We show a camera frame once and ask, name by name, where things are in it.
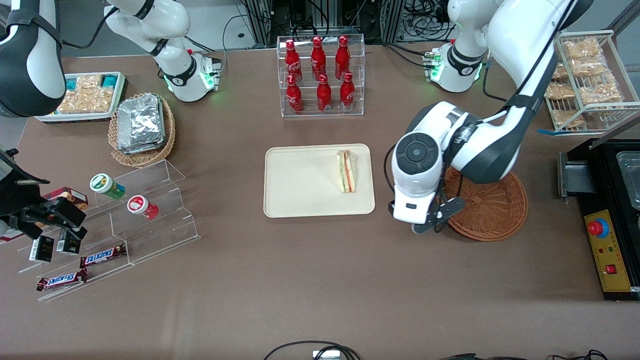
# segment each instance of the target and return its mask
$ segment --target yellow control panel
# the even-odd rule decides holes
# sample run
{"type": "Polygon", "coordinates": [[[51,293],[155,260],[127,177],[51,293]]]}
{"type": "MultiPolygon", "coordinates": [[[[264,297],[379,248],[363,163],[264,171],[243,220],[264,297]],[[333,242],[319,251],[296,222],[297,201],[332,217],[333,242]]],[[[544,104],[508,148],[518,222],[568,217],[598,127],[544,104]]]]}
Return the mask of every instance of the yellow control panel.
{"type": "Polygon", "coordinates": [[[602,289],[609,292],[630,291],[627,269],[613,231],[609,210],[585,216],[584,223],[587,225],[602,289]]]}

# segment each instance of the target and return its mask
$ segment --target snickers bar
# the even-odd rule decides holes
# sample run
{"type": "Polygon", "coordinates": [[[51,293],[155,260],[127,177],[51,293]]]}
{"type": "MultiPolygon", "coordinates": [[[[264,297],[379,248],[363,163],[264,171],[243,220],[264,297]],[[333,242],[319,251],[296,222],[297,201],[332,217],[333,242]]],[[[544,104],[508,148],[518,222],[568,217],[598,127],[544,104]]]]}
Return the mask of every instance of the snickers bar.
{"type": "Polygon", "coordinates": [[[38,281],[38,287],[36,290],[45,291],[56,286],[66,286],[73,284],[74,282],[86,282],[86,269],[82,269],[78,272],[72,272],[71,274],[56,276],[56,277],[43,277],[38,281]]]}
{"type": "Polygon", "coordinates": [[[111,258],[116,258],[118,256],[126,255],[127,247],[124,243],[118,245],[116,247],[112,247],[110,249],[100,251],[96,254],[89,255],[86,258],[80,258],[80,268],[84,269],[87,266],[97,264],[101,261],[106,261],[111,258]]]}

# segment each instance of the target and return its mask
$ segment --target round wicker basket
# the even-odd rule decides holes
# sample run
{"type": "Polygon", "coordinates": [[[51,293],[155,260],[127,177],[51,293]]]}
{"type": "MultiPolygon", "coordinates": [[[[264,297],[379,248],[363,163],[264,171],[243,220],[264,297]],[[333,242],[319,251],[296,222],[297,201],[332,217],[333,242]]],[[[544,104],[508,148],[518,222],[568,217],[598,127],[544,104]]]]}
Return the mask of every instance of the round wicker basket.
{"type": "MultiPolygon", "coordinates": [[[[137,99],[142,95],[143,94],[137,94],[130,99],[137,99]]],[[[118,112],[116,111],[113,114],[111,120],[109,121],[109,133],[107,135],[107,138],[109,140],[109,145],[111,145],[111,147],[115,149],[111,152],[111,155],[114,159],[118,160],[118,162],[123,165],[143,168],[147,165],[157,163],[158,161],[165,159],[169,155],[171,149],[173,148],[173,143],[175,142],[175,121],[173,119],[171,108],[169,108],[169,104],[167,104],[164,99],[162,99],[162,107],[164,117],[164,132],[166,133],[166,144],[162,149],[139,152],[132,155],[125,155],[122,153],[122,151],[118,150],[118,112]]]]}
{"type": "MultiPolygon", "coordinates": [[[[449,168],[445,175],[448,198],[458,192],[460,173],[449,168]]],[[[527,218],[529,201],[517,176],[510,172],[492,184],[474,184],[464,178],[460,197],[465,208],[449,220],[462,235],[478,241],[499,241],[514,235],[527,218]]]]}

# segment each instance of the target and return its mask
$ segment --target table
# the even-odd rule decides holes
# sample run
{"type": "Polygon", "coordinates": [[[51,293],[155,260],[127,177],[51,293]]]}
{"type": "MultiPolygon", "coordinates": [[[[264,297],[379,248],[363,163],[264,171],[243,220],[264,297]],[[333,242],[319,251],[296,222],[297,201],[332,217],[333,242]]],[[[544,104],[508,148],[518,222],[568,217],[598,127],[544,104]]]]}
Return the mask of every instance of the table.
{"type": "MultiPolygon", "coordinates": [[[[429,44],[420,48],[427,49],[429,44]]],[[[67,72],[116,70],[127,95],[156,92],[177,121],[169,160],[202,239],[50,303],[17,274],[19,239],[0,247],[3,359],[262,359],[296,340],[329,340],[363,359],[544,359],[597,348],[637,359],[640,304],[604,302],[576,202],[558,199],[556,156],[584,138],[553,138],[541,110],[515,173],[529,196],[520,232],[498,243],[451,229],[416,236],[387,211],[382,161],[424,106],[447,100],[483,117],[500,103],[477,82],[464,94],[427,84],[418,67],[380,46],[367,50],[363,117],[284,120],[273,51],[232,52],[221,90],[181,103],[149,56],[67,58],[67,72]],[[369,215],[270,219],[262,212],[264,154],[276,146],[365,143],[376,209],[369,215]]],[[[493,67],[489,91],[514,86],[493,67]]],[[[50,179],[48,192],[89,192],[98,172],[130,171],[111,158],[107,124],[45,125],[30,119],[18,161],[50,179]]],[[[317,347],[274,359],[308,359],[317,347]]]]}

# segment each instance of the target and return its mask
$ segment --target red bottle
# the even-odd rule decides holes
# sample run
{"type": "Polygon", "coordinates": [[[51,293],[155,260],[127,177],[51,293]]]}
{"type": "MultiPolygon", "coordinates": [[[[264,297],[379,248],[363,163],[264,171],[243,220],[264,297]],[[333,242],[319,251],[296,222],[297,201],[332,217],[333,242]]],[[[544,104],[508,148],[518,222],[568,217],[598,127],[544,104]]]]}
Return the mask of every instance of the red bottle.
{"type": "Polygon", "coordinates": [[[296,82],[300,82],[302,81],[302,67],[300,66],[300,56],[296,51],[296,45],[293,39],[288,39],[285,44],[287,44],[287,54],[284,57],[284,62],[287,63],[287,72],[296,78],[296,82]]]}
{"type": "Polygon", "coordinates": [[[326,55],[322,48],[322,38],[314,37],[314,49],[311,51],[311,69],[316,81],[320,81],[320,75],[326,74],[326,55]]]}
{"type": "Polygon", "coordinates": [[[340,109],[345,113],[353,110],[353,95],[356,87],[353,85],[353,73],[347,71],[344,73],[344,82],[340,86],[340,109]]]}
{"type": "Polygon", "coordinates": [[[351,55],[349,54],[349,38],[346,35],[340,36],[338,39],[338,51],[335,53],[335,78],[342,80],[344,73],[349,70],[349,61],[351,55]]]}
{"type": "Polygon", "coordinates": [[[289,101],[289,107],[296,115],[302,114],[304,107],[302,106],[302,93],[300,88],[296,85],[296,78],[293,75],[287,76],[287,100],[289,101]]]}
{"type": "Polygon", "coordinates": [[[331,112],[331,87],[329,86],[329,77],[326,74],[320,75],[317,95],[318,110],[323,114],[331,112]]]}

